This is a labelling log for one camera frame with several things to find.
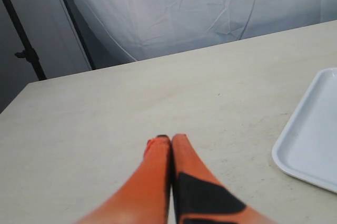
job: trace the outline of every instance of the table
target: table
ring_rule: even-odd
[[[116,191],[147,139],[187,133],[235,195],[279,223],[335,223],[337,195],[271,149],[337,21],[29,84],[0,114],[0,222],[70,223]],[[174,223],[170,209],[169,223]]]

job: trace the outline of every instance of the plastic tray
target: plastic tray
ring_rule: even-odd
[[[337,193],[337,68],[317,74],[272,156],[285,173]]]

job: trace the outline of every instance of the tray rim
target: tray rim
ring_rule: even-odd
[[[300,111],[302,110],[302,108],[304,107],[308,97],[310,96],[310,94],[312,93],[314,87],[317,85],[318,80],[322,77],[323,74],[325,74],[328,71],[337,71],[337,67],[330,67],[327,69],[323,69],[320,70],[315,78],[313,79],[313,81],[311,82],[311,84],[309,85],[308,89],[306,90],[305,94],[303,95],[303,97],[301,98],[299,104],[297,105],[297,107],[295,108],[293,114],[290,116],[288,122],[286,123],[286,125],[284,126],[279,138],[277,139],[277,141],[275,142],[273,148],[272,148],[272,158],[275,162],[275,164],[286,174],[295,177],[297,179],[303,180],[305,182],[311,183],[315,186],[321,187],[323,189],[327,189],[329,191],[335,192],[337,193],[337,184],[332,184],[330,182],[318,179],[316,177],[310,176],[306,173],[300,172],[298,170],[292,169],[289,165],[286,165],[283,163],[283,161],[281,161],[281,159],[278,156],[278,152],[279,152],[279,148],[282,145],[282,143],[285,140],[285,136],[287,135],[287,133],[289,132],[292,124],[296,121],[296,118],[298,117]]]

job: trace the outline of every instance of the wrinkled fabric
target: wrinkled fabric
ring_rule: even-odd
[[[74,2],[102,44],[123,62],[337,19],[337,0]]]

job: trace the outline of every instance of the black tripod stand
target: black tripod stand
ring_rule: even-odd
[[[24,51],[19,52],[19,53],[15,53],[15,56],[18,58],[25,58],[29,63],[31,63],[31,65],[34,68],[34,71],[37,75],[37,78],[41,81],[41,80],[46,80],[46,75],[44,74],[44,71],[41,67],[41,64],[39,62],[39,58],[37,56],[36,51],[33,49],[31,43],[29,42],[29,39],[26,35],[25,30],[22,27],[21,21],[19,19],[19,17],[16,14],[16,11],[13,7],[13,4],[11,2],[11,0],[2,0],[4,2],[4,5],[6,7],[6,10],[13,22],[13,25],[21,39],[21,42],[25,48]]]

